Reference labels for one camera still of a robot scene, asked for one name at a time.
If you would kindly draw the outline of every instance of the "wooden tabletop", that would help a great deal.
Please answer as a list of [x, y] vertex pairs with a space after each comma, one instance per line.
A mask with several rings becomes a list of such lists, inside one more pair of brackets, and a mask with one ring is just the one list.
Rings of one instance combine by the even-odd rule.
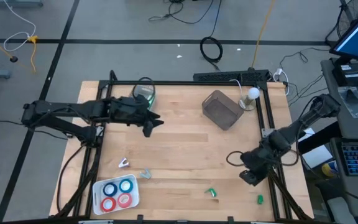
[[[79, 103], [96, 98], [98, 82], [83, 82]], [[251, 151], [258, 146], [260, 130], [257, 111], [245, 111], [227, 131], [223, 131], [203, 115], [201, 102], [214, 90], [220, 90], [234, 101], [240, 97], [238, 86], [165, 86], [157, 85], [157, 98], [153, 110], [161, 115], [164, 124], [155, 128], [150, 138], [142, 129], [125, 124], [108, 124], [99, 164], [98, 181], [134, 174], [139, 185], [140, 203], [134, 208], [95, 215], [92, 218], [135, 220], [142, 214], [145, 220], [205, 220], [224, 221], [233, 216], [235, 221], [274, 221], [272, 201], [267, 179], [253, 187], [239, 178], [244, 167], [226, 163], [231, 151]], [[112, 96], [128, 96], [130, 85], [114, 85]], [[268, 93], [276, 128], [288, 126], [291, 117], [281, 83], [268, 83]], [[261, 95], [262, 110], [267, 128], [265, 103]], [[85, 125], [80, 119], [74, 123]], [[62, 165], [79, 148], [76, 139], [68, 140]], [[62, 178], [61, 206], [70, 199], [78, 186], [85, 150], [67, 166]], [[130, 167], [119, 169], [126, 157]], [[282, 161], [291, 163], [294, 154]], [[232, 156], [233, 163], [240, 163]], [[149, 168], [152, 178], [140, 178], [139, 173]], [[299, 163], [284, 167], [287, 188], [299, 206], [313, 216], [302, 166]], [[206, 194], [210, 187], [217, 197]], [[257, 204], [263, 195], [264, 203]], [[84, 191], [86, 201], [88, 189]], [[279, 205], [283, 216], [282, 204]], [[80, 214], [84, 214], [82, 203]], [[57, 213], [56, 193], [50, 214]]]

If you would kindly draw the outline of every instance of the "white cord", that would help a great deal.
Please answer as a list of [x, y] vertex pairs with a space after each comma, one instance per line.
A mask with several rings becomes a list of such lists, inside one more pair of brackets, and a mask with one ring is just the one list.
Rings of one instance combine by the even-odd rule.
[[[284, 72], [284, 70], [282, 70], [281, 68], [278, 68], [277, 71], [273, 74], [273, 77], [272, 77], [272, 78], [273, 78], [273, 81], [274, 81], [274, 82], [278, 82], [278, 80], [276, 80], [275, 76], [278, 75], [278, 78], [280, 78], [280, 75], [281, 75], [281, 74], [284, 74], [287, 83], [289, 83], [290, 81], [288, 80], [287, 74], [286, 74], [286, 73]], [[285, 95], [288, 96], [289, 93], [290, 93], [290, 89], [289, 89], [289, 87], [287, 86], [287, 92], [285, 93]]]
[[241, 96], [242, 96], [242, 88], [241, 88], [241, 84], [238, 80], [229, 80], [229, 81], [236, 81], [238, 84], [239, 84], [239, 87], [240, 87], [240, 92], [241, 92]]
[[34, 31], [32, 32], [31, 35], [30, 35], [28, 32], [18, 32], [18, 33], [16, 33], [16, 34], [13, 34], [12, 36], [8, 37], [8, 38], [4, 41], [4, 49], [5, 49], [7, 52], [13, 52], [13, 51], [15, 51], [15, 50], [21, 48], [21, 47], [27, 42], [27, 39], [26, 39], [22, 44], [20, 44], [20, 46], [16, 47], [15, 49], [12, 49], [12, 50], [8, 50], [8, 49], [6, 48], [6, 42], [7, 42], [8, 40], [12, 39], [13, 37], [19, 35], [19, 34], [25, 34], [25, 35], [27, 35], [27, 38], [30, 38], [30, 37], [34, 36], [35, 30], [37, 29], [37, 26], [36, 26], [34, 23], [32, 23], [32, 22], [28, 21], [27, 19], [24, 19], [23, 17], [21, 17], [21, 16], [19, 16], [18, 14], [16, 14], [16, 12], [14, 12], [14, 11], [12, 10], [12, 8], [8, 5], [8, 3], [6, 2], [6, 0], [4, 0], [4, 2], [5, 2], [5, 4], [6, 4], [6, 6], [7, 6], [7, 8], [8, 8], [15, 16], [17, 16], [18, 18], [22, 19], [23, 21], [26, 21], [26, 22], [28, 22], [29, 24], [31, 24], [31, 25], [34, 26]]

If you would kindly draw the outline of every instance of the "desk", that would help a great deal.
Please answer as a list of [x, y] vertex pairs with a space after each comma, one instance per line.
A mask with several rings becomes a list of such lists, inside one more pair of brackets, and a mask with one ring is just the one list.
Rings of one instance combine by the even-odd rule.
[[354, 119], [338, 93], [338, 85], [332, 73], [334, 65], [330, 60], [321, 61], [321, 69], [326, 80], [329, 94], [342, 104], [341, 111], [337, 116], [337, 122], [327, 126], [312, 137], [299, 143], [302, 154], [329, 142], [331, 138], [358, 139], [358, 118]]
[[[329, 94], [338, 102], [342, 103], [342, 99], [338, 93], [338, 85], [332, 74], [334, 65], [330, 60], [323, 60], [321, 68], [325, 77]], [[339, 153], [332, 138], [358, 139], [358, 118], [353, 118], [346, 106], [341, 106], [341, 111], [337, 116], [337, 122], [329, 125], [327, 128], [319, 131], [315, 135], [299, 143], [302, 153], [314, 149], [322, 144], [330, 142], [330, 148], [333, 156], [336, 158], [339, 174], [343, 187], [350, 193], [358, 196], [358, 177], [349, 177], [345, 175], [343, 165], [339, 158]], [[358, 200], [349, 196], [345, 196], [351, 213], [358, 217]]]
[[[243, 167], [226, 163], [226, 156], [231, 151], [250, 151], [258, 146], [257, 111], [245, 112], [231, 129], [221, 130], [201, 110], [201, 102], [217, 89], [234, 101], [239, 99], [238, 86], [157, 85], [154, 111], [161, 115], [165, 124], [155, 128], [150, 138], [145, 138], [136, 126], [106, 125], [97, 180], [134, 174], [139, 185], [140, 203], [135, 208], [101, 216], [92, 213], [91, 218], [135, 220], [138, 214], [143, 214], [144, 220], [227, 221], [228, 216], [233, 216], [235, 221], [274, 221], [267, 179], [253, 187], [239, 178]], [[244, 92], [248, 89], [248, 86], [242, 87]], [[291, 118], [284, 86], [269, 83], [268, 89], [276, 127], [289, 125]], [[94, 100], [97, 90], [98, 82], [83, 82], [78, 102]], [[112, 96], [128, 96], [131, 90], [132, 85], [114, 85]], [[85, 125], [80, 119], [73, 122]], [[79, 145], [76, 139], [68, 141], [62, 165]], [[83, 156], [84, 150], [69, 163], [63, 175], [61, 206], [78, 186]], [[131, 166], [119, 169], [123, 157], [128, 158]], [[295, 155], [288, 153], [283, 162], [293, 162], [294, 159]], [[231, 160], [240, 161], [235, 156]], [[139, 177], [146, 167], [152, 174], [150, 180]], [[312, 217], [301, 164], [284, 167], [284, 173], [289, 192]], [[217, 197], [205, 193], [210, 187], [216, 190]], [[262, 205], [257, 204], [259, 194], [264, 196]], [[88, 190], [85, 190], [83, 198], [87, 196]], [[56, 193], [50, 214], [57, 212], [55, 200]], [[80, 214], [84, 214], [84, 204], [81, 204]]]

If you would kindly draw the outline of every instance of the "floor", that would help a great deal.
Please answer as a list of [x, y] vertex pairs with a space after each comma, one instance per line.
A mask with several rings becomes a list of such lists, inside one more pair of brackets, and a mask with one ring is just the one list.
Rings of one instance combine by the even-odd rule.
[[[209, 3], [209, 0], [186, 0], [185, 8], [177, 16], [195, 21]], [[162, 0], [48, 0], [41, 8], [14, 7], [19, 15], [37, 25], [36, 34], [42, 41], [37, 44], [36, 74], [11, 63], [0, 52], [0, 69], [12, 71], [10, 79], [0, 79], [0, 119], [19, 122], [23, 104], [38, 100], [45, 81], [50, 82], [46, 100], [75, 102], [83, 80], [107, 79], [111, 69], [120, 80], [136, 80], [144, 76], [154, 80], [192, 80], [194, 73], [213, 72], [214, 68], [200, 54], [198, 40], [210, 35], [218, 3], [215, 1], [204, 19], [195, 25], [173, 19], [149, 22], [149, 17], [167, 13], [168, 4]], [[213, 35], [228, 43], [223, 45], [223, 58], [218, 64], [222, 71], [250, 67], [254, 44], [269, 4], [270, 0], [223, 0]], [[338, 7], [339, 1], [277, 1], [262, 37], [262, 40], [271, 42], [263, 42], [259, 47], [254, 67], [274, 72], [284, 55], [308, 47], [328, 49], [322, 41], [335, 24]], [[70, 11], [73, 20], [71, 26], [70, 23], [67, 26]], [[6, 6], [0, 7], [0, 42], [16, 32], [29, 32], [31, 28]], [[67, 43], [62, 51], [57, 51], [62, 36], [67, 38]], [[107, 41], [92, 44], [94, 39]], [[14, 52], [27, 67], [30, 66], [32, 47], [32, 44], [25, 44]], [[218, 54], [213, 45], [207, 45], [205, 49], [208, 55]], [[315, 50], [306, 50], [304, 54], [308, 63], [303, 63], [297, 55], [283, 62], [290, 82], [298, 88], [321, 75], [320, 61], [331, 57], [327, 52]], [[59, 60], [56, 67], [51, 67], [54, 58]], [[325, 82], [321, 80], [310, 92], [324, 87]], [[293, 97], [291, 90], [288, 99]], [[291, 106], [293, 119], [299, 116], [310, 97]], [[330, 122], [332, 120], [321, 121], [313, 128], [318, 131]], [[21, 126], [0, 123], [0, 203], [26, 132]], [[4, 221], [47, 217], [64, 149], [65, 141], [34, 134]]]

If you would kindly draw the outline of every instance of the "white ball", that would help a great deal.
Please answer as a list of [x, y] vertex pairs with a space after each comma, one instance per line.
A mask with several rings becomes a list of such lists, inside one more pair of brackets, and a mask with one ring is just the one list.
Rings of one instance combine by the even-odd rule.
[[259, 97], [259, 90], [258, 88], [252, 87], [248, 91], [248, 98], [254, 100]]

